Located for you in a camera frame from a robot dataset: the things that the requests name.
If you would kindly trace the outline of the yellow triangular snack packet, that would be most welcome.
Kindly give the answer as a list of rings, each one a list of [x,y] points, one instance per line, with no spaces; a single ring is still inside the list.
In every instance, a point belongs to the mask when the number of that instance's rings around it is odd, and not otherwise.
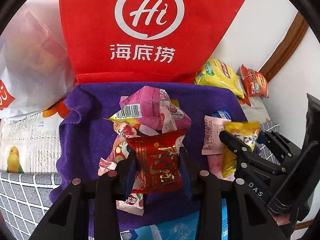
[[[223,149],[223,161],[221,174],[223,178],[230,177],[237,166],[237,154],[242,148],[253,152],[260,132],[258,121],[228,122],[224,130],[220,132],[220,141],[225,145]]]

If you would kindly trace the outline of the light pink nougat packet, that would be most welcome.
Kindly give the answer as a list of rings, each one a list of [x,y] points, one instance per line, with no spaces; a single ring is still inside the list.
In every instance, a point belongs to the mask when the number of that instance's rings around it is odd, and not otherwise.
[[[226,178],[222,176],[223,149],[225,145],[220,141],[219,134],[224,130],[228,119],[204,116],[204,142],[202,155],[208,160],[209,171],[219,179],[232,181],[233,175]]]

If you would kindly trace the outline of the pink strawberry snack packet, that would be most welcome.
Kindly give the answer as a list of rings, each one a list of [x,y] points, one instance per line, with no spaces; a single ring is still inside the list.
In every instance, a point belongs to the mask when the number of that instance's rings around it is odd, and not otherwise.
[[[133,215],[142,216],[144,213],[144,198],[141,179],[136,177],[131,194],[125,201],[116,201],[117,209]]]

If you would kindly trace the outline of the red candy packet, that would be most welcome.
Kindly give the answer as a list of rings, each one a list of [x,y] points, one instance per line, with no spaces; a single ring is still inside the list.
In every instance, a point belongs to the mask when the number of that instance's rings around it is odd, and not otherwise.
[[[182,188],[178,171],[180,147],[187,130],[127,139],[136,152],[137,173],[133,193],[162,193]]]

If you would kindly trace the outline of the panda print snack packet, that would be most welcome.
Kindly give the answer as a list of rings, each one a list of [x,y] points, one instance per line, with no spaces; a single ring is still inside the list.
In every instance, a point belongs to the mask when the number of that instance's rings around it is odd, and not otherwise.
[[[118,121],[113,124],[117,137],[113,143],[110,155],[106,159],[100,158],[98,176],[115,170],[120,161],[127,159],[129,150],[127,149],[126,140],[138,137],[138,128],[139,124],[128,122],[127,120]]]

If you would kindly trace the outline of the small blue candy packet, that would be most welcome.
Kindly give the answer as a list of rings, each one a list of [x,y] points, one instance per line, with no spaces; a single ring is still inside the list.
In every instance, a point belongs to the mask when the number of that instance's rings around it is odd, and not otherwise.
[[[232,119],[230,114],[228,113],[227,109],[212,111],[212,112],[208,113],[208,116],[214,117],[214,118],[226,119],[226,120]]]

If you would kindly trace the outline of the grey checkered tablecloth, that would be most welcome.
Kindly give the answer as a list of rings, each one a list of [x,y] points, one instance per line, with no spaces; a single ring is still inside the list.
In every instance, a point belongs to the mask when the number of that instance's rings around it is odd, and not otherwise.
[[[7,173],[1,171],[1,213],[18,239],[28,239],[37,224],[49,210],[50,193],[59,187],[62,179],[55,173]],[[151,224],[160,224],[199,212],[199,204],[186,200],[184,191],[175,196],[147,195],[144,213],[133,215],[118,210],[121,231],[133,230]]]

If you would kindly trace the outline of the blue tissue pack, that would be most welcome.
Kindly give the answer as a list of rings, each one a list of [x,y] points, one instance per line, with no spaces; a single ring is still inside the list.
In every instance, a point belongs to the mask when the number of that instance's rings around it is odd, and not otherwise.
[[[199,213],[120,233],[121,239],[195,239]]]

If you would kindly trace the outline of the orange chips bag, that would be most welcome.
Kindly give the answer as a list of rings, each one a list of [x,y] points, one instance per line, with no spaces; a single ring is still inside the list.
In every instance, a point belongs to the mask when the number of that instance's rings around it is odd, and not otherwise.
[[[240,67],[240,75],[248,98],[269,98],[268,83],[263,74],[242,65]]]

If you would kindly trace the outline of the yellow chips bag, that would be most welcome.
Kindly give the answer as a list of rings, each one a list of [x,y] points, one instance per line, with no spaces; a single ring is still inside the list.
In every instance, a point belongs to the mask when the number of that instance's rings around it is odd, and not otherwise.
[[[204,63],[196,74],[193,84],[225,88],[231,90],[236,96],[245,98],[240,80],[234,70],[214,57],[210,57]]]

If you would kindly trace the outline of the purple towel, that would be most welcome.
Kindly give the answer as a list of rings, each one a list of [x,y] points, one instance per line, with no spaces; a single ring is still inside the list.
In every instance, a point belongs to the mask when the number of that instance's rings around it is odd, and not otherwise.
[[[99,160],[112,150],[116,133],[109,117],[119,109],[121,96],[129,96],[143,87],[141,82],[88,83],[78,85],[65,99],[69,114],[59,126],[61,157],[56,168],[61,185],[50,193],[55,201],[74,179],[98,178]],[[233,121],[245,122],[246,117],[236,96],[228,89],[186,83],[154,82],[152,87],[164,89],[179,101],[182,110],[191,118],[191,128],[183,144],[189,157],[202,169],[208,161],[202,155],[204,116],[226,109]],[[191,201],[183,190],[148,194],[142,216],[118,212],[122,231],[179,219],[199,210],[199,203]]]

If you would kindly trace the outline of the pink triangular snack packet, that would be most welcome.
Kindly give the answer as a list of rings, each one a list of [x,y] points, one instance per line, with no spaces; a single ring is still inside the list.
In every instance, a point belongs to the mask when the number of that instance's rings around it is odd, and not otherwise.
[[[120,110],[108,118],[121,137],[153,136],[189,129],[191,119],[175,106],[164,89],[144,86],[120,98]]]

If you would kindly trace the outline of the white Miniso plastic bag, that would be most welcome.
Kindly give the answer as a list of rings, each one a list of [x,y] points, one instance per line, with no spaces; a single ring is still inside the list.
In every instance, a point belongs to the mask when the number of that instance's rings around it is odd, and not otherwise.
[[[1,119],[44,111],[74,86],[67,49],[23,5],[1,34]]]

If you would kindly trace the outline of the red Haidilao paper bag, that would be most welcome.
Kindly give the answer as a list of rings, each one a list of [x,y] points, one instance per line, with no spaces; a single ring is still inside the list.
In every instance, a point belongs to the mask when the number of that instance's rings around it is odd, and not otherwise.
[[[245,0],[59,0],[78,83],[191,83]]]

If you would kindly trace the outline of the brown door frame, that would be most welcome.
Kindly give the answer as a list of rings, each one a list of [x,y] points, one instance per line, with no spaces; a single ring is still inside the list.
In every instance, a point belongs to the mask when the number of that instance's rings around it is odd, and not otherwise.
[[[278,74],[294,54],[308,28],[309,25],[305,18],[300,12],[297,12],[283,40],[260,69],[267,82],[270,82]]]

